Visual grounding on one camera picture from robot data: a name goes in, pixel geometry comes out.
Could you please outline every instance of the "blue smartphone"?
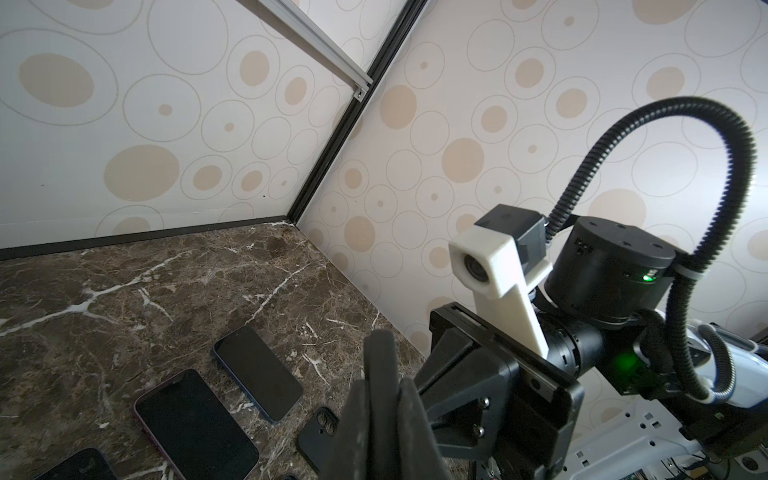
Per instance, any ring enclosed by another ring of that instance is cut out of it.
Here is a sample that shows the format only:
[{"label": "blue smartphone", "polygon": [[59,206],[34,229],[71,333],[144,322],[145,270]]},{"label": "blue smartphone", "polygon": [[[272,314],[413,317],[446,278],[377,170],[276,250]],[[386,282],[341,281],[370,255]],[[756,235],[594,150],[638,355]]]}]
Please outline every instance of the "blue smartphone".
[{"label": "blue smartphone", "polygon": [[214,355],[269,422],[282,420],[304,394],[301,383],[250,326],[216,342]]}]

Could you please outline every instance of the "camera lens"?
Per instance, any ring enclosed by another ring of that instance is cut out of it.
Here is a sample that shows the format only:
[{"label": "camera lens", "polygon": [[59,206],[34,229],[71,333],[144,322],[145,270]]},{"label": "camera lens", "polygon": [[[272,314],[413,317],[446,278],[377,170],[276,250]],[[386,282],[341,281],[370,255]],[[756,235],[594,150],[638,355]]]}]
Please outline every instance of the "camera lens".
[{"label": "camera lens", "polygon": [[467,271],[475,280],[479,282],[488,281],[488,273],[485,271],[485,268],[472,255],[464,255],[464,266],[467,267]]}]

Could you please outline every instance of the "black cylindrical actuator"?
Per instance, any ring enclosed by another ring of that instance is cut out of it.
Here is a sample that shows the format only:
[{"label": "black cylindrical actuator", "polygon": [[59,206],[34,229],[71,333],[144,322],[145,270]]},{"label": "black cylindrical actuator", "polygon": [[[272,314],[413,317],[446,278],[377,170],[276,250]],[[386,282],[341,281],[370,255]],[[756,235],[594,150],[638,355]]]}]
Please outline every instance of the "black cylindrical actuator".
[{"label": "black cylindrical actuator", "polygon": [[669,287],[675,248],[638,227],[580,217],[554,263],[545,289],[566,313],[602,329],[655,308]]}]

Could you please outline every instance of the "green led light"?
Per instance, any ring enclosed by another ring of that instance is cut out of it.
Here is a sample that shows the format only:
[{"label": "green led light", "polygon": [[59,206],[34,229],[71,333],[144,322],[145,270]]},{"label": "green led light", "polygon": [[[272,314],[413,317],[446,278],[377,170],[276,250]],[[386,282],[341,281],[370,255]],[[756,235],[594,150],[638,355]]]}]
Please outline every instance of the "green led light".
[{"label": "green led light", "polygon": [[625,352],[614,359],[614,367],[620,373],[627,373],[640,361],[634,352]]}]

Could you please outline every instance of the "purple smartphone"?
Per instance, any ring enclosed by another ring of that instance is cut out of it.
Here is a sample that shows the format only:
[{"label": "purple smartphone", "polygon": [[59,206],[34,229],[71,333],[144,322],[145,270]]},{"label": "purple smartphone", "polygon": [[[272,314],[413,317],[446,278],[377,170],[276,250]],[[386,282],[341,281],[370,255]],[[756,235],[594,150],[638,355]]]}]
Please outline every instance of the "purple smartphone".
[{"label": "purple smartphone", "polygon": [[256,446],[193,369],[143,394],[134,412],[181,480],[242,480],[259,461]]}]

